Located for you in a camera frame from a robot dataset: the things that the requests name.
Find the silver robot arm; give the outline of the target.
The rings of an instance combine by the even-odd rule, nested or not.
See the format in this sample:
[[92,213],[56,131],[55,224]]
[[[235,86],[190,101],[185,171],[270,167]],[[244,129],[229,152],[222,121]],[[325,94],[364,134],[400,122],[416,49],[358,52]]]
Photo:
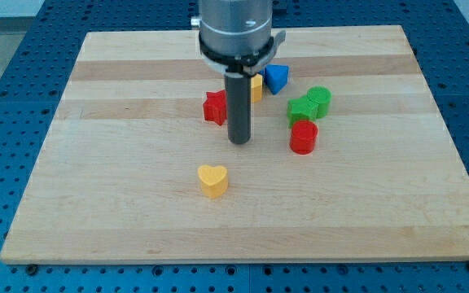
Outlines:
[[251,138],[251,79],[274,58],[286,39],[273,35],[270,0],[199,0],[192,24],[206,64],[224,76],[228,138],[243,145]]

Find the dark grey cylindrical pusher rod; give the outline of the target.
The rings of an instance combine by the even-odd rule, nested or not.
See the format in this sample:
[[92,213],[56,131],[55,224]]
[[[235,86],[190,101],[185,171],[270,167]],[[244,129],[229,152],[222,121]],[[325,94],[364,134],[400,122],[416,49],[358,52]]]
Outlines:
[[228,138],[237,145],[251,137],[251,80],[248,77],[225,76]]

